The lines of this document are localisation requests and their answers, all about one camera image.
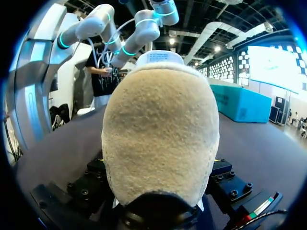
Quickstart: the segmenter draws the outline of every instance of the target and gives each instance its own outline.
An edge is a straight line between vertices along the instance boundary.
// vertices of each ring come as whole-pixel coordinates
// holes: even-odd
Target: ceiling
[[[139,10],[152,9],[148,0],[121,0],[121,2],[123,1],[127,3],[121,4],[119,0],[69,0],[65,5],[69,12],[79,10],[87,15],[99,4],[111,4],[115,9],[114,19],[117,26],[133,18]],[[264,0],[243,0],[240,4],[228,6],[220,1],[223,0],[175,0],[180,20],[176,25],[160,28],[161,35],[153,42],[154,49],[170,50],[170,48],[175,48],[176,52],[184,57],[191,51],[197,37],[210,22],[226,23],[242,32],[247,32],[264,22],[269,22],[274,33],[262,32],[236,44],[234,49],[227,49],[225,45],[237,38],[238,35],[217,28],[193,55],[190,64],[201,62],[209,54],[214,54],[214,57],[207,62],[232,53],[246,41],[255,37],[291,35],[283,18],[277,14],[275,9],[265,4]],[[122,39],[127,39],[133,33],[134,28],[133,23],[127,25],[122,31]],[[176,36],[176,42],[170,45],[169,34],[172,31],[177,31],[180,35]],[[215,52],[216,46],[221,48],[219,52]]]

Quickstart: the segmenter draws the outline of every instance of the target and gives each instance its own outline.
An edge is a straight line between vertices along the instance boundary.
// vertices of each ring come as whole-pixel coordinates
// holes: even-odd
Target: label on cylinder
[[[168,61],[168,54],[153,53],[148,55],[147,63],[158,62],[158,61]]]

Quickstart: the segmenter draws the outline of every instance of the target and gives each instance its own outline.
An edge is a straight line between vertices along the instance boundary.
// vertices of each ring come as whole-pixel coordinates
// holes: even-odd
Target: dark table surface
[[[15,170],[25,193],[50,181],[65,190],[67,182],[83,174],[86,164],[101,152],[104,110],[70,121],[24,153]],[[270,123],[235,123],[222,114],[220,135],[217,158],[231,162],[240,178],[254,184],[255,193],[262,189],[281,192],[284,197],[278,208],[288,208],[306,176],[305,150]],[[222,215],[210,197],[209,201],[214,222],[221,229],[228,216]],[[273,219],[268,218],[265,225]]]

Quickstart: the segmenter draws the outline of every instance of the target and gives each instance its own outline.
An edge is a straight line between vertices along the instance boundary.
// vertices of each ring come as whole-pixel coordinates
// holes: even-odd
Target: large screen
[[[249,46],[250,79],[298,93],[299,67],[294,53],[263,46]]]

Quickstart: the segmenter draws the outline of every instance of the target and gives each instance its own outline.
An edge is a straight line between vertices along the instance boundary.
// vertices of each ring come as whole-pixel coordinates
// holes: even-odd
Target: sensor device
[[[136,67],[155,62],[175,62],[184,65],[182,57],[177,53],[167,50],[152,50],[139,57]]]

